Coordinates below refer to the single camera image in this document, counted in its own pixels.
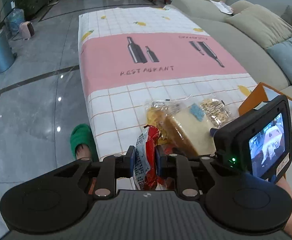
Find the pink heater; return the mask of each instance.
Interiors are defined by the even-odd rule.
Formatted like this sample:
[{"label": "pink heater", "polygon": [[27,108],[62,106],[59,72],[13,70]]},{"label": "pink heater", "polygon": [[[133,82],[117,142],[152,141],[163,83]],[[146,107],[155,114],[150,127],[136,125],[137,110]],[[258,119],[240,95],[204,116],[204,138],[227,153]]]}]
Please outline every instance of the pink heater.
[{"label": "pink heater", "polygon": [[19,32],[21,33],[24,40],[31,38],[34,36],[34,28],[31,22],[21,23],[19,26]]}]

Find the gray ribbed surface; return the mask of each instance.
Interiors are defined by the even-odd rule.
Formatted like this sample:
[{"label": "gray ribbed surface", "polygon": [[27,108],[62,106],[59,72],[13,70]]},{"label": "gray ribbed surface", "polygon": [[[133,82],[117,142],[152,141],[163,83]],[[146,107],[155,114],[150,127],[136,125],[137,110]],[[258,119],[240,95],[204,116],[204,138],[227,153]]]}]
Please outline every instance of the gray ribbed surface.
[{"label": "gray ribbed surface", "polygon": [[109,201],[98,201],[81,223],[45,236],[28,236],[16,231],[3,239],[290,239],[279,231],[266,236],[242,236],[214,224],[196,202],[179,199],[172,191],[122,190]]}]

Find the black bottle illustration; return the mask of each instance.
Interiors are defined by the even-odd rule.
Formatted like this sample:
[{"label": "black bottle illustration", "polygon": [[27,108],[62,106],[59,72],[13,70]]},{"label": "black bottle illustration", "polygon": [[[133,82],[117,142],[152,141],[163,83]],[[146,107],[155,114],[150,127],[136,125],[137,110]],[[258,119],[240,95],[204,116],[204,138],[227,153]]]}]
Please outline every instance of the black bottle illustration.
[{"label": "black bottle illustration", "polygon": [[221,67],[225,67],[221,63],[221,61],[218,59],[217,55],[211,50],[211,48],[209,48],[209,46],[204,41],[198,41],[198,43],[203,48],[203,50],[207,53],[208,56],[212,57],[215,61],[217,61]]},{"label": "black bottle illustration", "polygon": [[190,41],[189,42],[197,51],[200,52],[201,55],[204,55],[204,53],[202,52],[200,46],[195,42],[195,41]]},{"label": "black bottle illustration", "polygon": [[146,50],[151,62],[159,62],[156,54],[148,46],[146,46]]},{"label": "black bottle illustration", "polygon": [[139,45],[134,43],[132,37],[128,39],[128,50],[135,63],[147,63],[147,59]]}]

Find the blue trash can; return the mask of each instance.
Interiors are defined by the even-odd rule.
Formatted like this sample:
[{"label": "blue trash can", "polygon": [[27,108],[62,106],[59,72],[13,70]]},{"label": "blue trash can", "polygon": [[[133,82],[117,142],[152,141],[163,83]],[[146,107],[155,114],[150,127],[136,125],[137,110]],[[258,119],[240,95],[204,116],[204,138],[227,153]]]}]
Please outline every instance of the blue trash can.
[{"label": "blue trash can", "polygon": [[7,70],[14,63],[14,56],[8,44],[4,30],[0,30],[0,73]]}]

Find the pink stripe on tablecloth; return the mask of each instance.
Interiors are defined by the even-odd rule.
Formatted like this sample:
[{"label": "pink stripe on tablecloth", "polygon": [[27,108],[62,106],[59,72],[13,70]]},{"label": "pink stripe on tablecloth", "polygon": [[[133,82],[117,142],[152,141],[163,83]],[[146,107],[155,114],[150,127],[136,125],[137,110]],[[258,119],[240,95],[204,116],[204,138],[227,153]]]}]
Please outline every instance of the pink stripe on tablecloth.
[{"label": "pink stripe on tablecloth", "polygon": [[[134,63],[127,37],[140,46],[147,63]],[[203,49],[202,55],[189,41],[204,41],[225,67]],[[151,62],[146,46],[160,62]],[[131,33],[90,39],[82,46],[80,70],[86,97],[96,90],[140,82],[246,73],[212,37],[185,33]]]}]

